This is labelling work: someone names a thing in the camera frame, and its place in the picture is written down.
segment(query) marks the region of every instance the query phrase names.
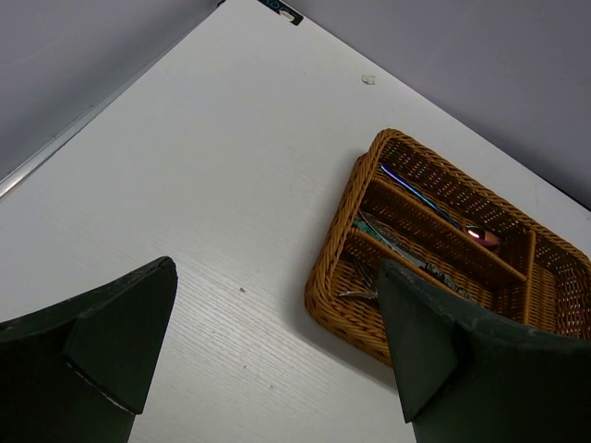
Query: woven basket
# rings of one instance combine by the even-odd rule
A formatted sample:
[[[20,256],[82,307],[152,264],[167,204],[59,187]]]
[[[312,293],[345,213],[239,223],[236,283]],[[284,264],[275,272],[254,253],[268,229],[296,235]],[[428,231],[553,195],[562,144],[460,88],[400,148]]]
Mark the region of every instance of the woven basket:
[[[381,163],[462,225],[482,225],[495,233],[500,247],[492,253],[473,242],[394,183]],[[432,150],[387,129],[356,161],[305,296],[308,312],[323,327],[385,364],[391,360],[377,306],[338,297],[364,290],[351,257],[373,269],[385,258],[396,260],[455,292],[358,230],[353,221],[359,209],[379,217],[407,248],[436,265],[485,308],[529,326],[591,340],[589,259]]]

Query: white wall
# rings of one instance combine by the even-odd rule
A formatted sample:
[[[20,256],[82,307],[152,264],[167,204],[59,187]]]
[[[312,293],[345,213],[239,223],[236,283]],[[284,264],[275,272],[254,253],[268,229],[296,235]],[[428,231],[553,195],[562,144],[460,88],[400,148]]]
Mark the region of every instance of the white wall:
[[[0,180],[207,17],[216,0],[0,6]]]
[[[288,3],[591,207],[591,2]]]

